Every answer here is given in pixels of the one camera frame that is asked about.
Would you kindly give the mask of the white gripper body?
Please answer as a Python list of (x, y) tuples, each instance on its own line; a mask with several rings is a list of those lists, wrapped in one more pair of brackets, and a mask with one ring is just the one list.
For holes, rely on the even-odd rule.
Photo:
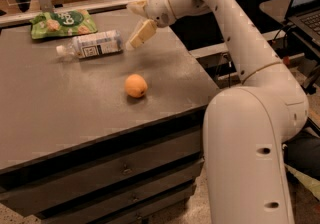
[(169, 0), (147, 0), (144, 10), (147, 18), (155, 21), (160, 28), (170, 26), (176, 21)]

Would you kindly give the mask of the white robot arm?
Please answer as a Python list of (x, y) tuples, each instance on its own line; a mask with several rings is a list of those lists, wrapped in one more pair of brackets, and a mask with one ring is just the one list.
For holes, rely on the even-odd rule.
[(212, 223), (295, 224), (282, 145), (305, 125), (308, 99), (236, 0), (139, 0), (127, 8), (145, 19), (130, 49), (179, 18), (214, 14), (241, 83), (219, 92), (204, 116)]

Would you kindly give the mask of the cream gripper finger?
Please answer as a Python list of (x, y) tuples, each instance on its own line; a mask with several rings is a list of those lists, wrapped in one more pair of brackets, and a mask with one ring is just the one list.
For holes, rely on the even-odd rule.
[(138, 22), (127, 41), (128, 49), (137, 49), (147, 40), (153, 37), (157, 30), (157, 24), (154, 20), (147, 19)]
[(138, 1), (128, 3), (126, 8), (134, 14), (137, 14), (142, 17), (146, 17), (147, 16), (145, 11), (146, 4), (147, 4), (146, 0), (138, 0)]

